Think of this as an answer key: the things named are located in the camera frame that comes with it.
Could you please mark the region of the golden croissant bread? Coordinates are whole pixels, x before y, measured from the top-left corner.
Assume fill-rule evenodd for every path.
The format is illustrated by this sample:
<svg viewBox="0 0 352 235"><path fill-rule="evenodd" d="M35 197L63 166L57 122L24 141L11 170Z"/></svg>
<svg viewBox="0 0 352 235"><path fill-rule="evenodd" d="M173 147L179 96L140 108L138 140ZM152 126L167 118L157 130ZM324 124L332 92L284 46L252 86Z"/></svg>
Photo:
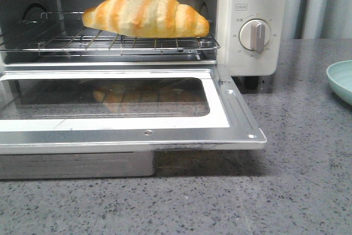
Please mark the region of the golden croissant bread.
<svg viewBox="0 0 352 235"><path fill-rule="evenodd" d="M204 37L209 22L177 0L105 0L82 15L85 27L142 38Z"/></svg>

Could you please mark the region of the glass oven door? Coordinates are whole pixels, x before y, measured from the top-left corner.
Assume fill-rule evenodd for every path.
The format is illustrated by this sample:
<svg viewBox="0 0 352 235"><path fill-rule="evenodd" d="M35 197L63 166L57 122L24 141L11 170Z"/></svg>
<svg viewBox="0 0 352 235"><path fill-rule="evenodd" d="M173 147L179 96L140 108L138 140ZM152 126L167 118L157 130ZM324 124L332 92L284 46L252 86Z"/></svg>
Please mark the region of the glass oven door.
<svg viewBox="0 0 352 235"><path fill-rule="evenodd" d="M1 154L260 149L224 68L55 69L1 76Z"/></svg>

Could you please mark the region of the black right oven foot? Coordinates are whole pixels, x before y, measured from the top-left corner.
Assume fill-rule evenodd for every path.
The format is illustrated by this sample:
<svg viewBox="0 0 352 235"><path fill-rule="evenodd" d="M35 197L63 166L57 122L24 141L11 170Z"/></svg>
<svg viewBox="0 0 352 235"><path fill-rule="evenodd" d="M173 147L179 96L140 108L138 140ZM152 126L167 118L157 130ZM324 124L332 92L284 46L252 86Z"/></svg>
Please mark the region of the black right oven foot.
<svg viewBox="0 0 352 235"><path fill-rule="evenodd" d="M256 90L259 86L259 76L245 76L244 87L247 90Z"/></svg>

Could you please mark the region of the cream white toaster oven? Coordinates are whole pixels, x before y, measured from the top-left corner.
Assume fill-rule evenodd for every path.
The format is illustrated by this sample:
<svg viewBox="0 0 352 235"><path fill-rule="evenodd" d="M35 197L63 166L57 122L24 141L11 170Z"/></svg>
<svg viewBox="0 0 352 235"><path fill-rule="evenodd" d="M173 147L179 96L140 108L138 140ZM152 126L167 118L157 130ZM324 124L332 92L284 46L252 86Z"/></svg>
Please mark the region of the cream white toaster oven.
<svg viewBox="0 0 352 235"><path fill-rule="evenodd" d="M22 20L36 20L42 12L81 12L104 0L1 0L1 30ZM1 72L30 68L65 68L70 65L220 64L232 76L268 76L277 68L284 8L287 0L177 0L195 8L209 24L220 45L216 51L198 54L150 54L127 56L73 55L1 51ZM239 31L249 20L264 20L271 28L261 53L244 48Z"/></svg>

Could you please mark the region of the lower timer knob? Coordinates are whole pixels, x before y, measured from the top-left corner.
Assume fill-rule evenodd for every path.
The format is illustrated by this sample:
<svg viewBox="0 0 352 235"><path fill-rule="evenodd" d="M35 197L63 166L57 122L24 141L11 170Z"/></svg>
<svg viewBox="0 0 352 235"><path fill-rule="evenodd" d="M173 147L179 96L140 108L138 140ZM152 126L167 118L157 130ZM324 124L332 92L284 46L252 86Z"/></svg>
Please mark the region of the lower timer knob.
<svg viewBox="0 0 352 235"><path fill-rule="evenodd" d="M271 28L264 20L253 19L241 27L239 41L247 50L261 53L268 44L270 35Z"/></svg>

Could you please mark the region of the mint green plate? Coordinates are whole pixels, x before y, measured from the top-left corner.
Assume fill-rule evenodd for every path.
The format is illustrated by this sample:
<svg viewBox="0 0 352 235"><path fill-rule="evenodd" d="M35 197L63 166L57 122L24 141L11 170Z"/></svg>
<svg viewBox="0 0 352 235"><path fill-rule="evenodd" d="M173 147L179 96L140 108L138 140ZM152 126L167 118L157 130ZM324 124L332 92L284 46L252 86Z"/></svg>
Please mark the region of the mint green plate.
<svg viewBox="0 0 352 235"><path fill-rule="evenodd" d="M351 60L331 64L326 69L327 80L333 92L351 105Z"/></svg>

